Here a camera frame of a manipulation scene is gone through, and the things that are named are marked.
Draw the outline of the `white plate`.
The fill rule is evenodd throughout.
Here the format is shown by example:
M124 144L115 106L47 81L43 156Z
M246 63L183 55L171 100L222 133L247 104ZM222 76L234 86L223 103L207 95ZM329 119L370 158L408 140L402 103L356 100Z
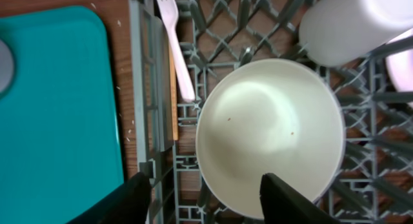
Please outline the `white plate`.
M398 92L412 91L412 43L386 58L387 72Z

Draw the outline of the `white paper cup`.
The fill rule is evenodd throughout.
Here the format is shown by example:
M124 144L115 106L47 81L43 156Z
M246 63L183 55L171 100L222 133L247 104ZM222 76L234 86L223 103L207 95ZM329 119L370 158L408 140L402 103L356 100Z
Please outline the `white paper cup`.
M352 61L412 28L412 0L320 0L299 25L299 44L323 66Z

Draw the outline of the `white plastic fork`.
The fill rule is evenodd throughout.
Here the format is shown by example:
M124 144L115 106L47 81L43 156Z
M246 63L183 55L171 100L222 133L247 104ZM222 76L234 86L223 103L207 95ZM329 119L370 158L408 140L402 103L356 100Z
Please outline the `white plastic fork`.
M196 95L188 68L181 51L176 33L176 26L179 19L179 12L175 0L156 0L161 14L163 24L166 28L181 97L187 103L195 101Z

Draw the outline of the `pink bowl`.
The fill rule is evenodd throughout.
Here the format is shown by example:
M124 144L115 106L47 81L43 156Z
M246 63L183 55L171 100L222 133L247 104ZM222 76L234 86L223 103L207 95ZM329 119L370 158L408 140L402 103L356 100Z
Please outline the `pink bowl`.
M0 92L4 94L12 84L15 74L14 57L9 46L0 41Z

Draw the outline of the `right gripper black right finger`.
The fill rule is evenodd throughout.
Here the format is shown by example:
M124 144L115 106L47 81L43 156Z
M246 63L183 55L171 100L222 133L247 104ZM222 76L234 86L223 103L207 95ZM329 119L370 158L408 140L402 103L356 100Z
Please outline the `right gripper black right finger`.
M264 222L271 224L340 224L273 173L264 174L260 185Z

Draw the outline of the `wooden chopstick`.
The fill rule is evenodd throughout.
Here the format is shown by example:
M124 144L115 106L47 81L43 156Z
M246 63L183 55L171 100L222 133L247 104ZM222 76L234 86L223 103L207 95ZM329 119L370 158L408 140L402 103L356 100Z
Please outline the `wooden chopstick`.
M179 139L178 115L177 115L177 85L176 85L176 70L174 65L174 57L172 55L171 47L168 47L169 65L170 65L170 99L172 111L172 132L173 139Z

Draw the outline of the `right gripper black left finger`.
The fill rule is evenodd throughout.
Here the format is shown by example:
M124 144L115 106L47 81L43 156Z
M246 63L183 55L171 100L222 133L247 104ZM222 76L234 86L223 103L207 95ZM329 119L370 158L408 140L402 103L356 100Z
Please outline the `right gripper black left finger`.
M146 223L151 190L149 177L138 172L69 224Z

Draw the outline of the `white bowl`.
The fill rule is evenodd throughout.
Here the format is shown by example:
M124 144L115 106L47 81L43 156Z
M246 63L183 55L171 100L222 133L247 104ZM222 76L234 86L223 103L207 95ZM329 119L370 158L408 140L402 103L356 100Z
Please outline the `white bowl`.
M318 74L295 61L262 59L234 70L210 93L197 122L196 157L222 204L263 219L264 174L317 201L337 176L345 138L339 102Z

